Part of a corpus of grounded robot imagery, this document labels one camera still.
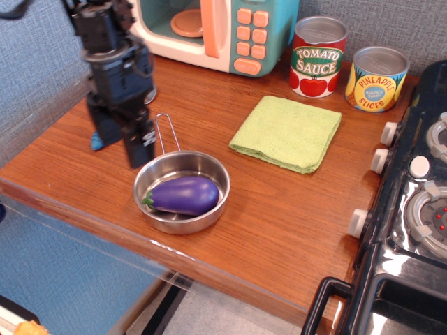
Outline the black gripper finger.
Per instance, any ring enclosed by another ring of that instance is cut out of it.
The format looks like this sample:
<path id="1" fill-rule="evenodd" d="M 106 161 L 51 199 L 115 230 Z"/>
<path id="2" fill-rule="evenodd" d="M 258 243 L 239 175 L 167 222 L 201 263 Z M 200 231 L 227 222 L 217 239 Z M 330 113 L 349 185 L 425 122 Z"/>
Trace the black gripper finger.
<path id="1" fill-rule="evenodd" d="M 129 164 L 139 168 L 155 157 L 156 131 L 148 111 L 140 111 L 138 116 L 121 129 Z"/>
<path id="2" fill-rule="evenodd" d="M 122 139 L 120 125 L 112 118 L 109 109 L 97 100 L 95 95 L 87 95 L 87 107 L 91 120 L 94 123 L 95 131 L 98 131 L 106 146 Z"/>

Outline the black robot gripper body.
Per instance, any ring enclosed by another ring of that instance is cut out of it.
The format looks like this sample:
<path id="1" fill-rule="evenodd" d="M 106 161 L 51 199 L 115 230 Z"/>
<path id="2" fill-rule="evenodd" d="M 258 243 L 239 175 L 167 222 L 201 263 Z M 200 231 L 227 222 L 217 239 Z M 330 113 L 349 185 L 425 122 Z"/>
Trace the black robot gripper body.
<path id="1" fill-rule="evenodd" d="M 94 121 L 149 119 L 145 98 L 154 89 L 154 64 L 143 42 L 126 41 L 109 52 L 84 49 L 82 58 L 91 69 L 87 105 Z"/>

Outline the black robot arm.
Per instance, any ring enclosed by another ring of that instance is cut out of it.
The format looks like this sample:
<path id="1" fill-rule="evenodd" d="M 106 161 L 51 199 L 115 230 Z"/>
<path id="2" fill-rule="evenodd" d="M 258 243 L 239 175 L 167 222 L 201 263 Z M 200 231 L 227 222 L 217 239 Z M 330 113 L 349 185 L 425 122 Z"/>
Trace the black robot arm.
<path id="1" fill-rule="evenodd" d="M 155 86 L 152 54 L 130 32 L 132 7 L 128 1 L 74 1 L 65 9 L 91 69 L 87 106 L 99 138 L 91 146 L 98 150 L 122 140 L 130 166 L 138 168 L 154 158 L 146 100 Z"/>

